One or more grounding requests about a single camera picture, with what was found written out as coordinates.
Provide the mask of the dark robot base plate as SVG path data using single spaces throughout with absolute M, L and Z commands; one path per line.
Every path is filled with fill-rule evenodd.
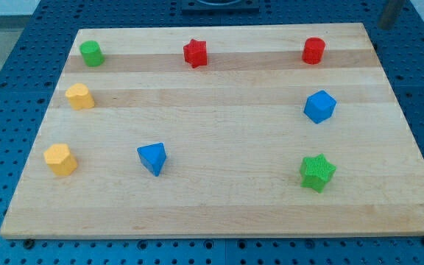
M 182 13 L 258 12 L 259 0 L 179 0 Z

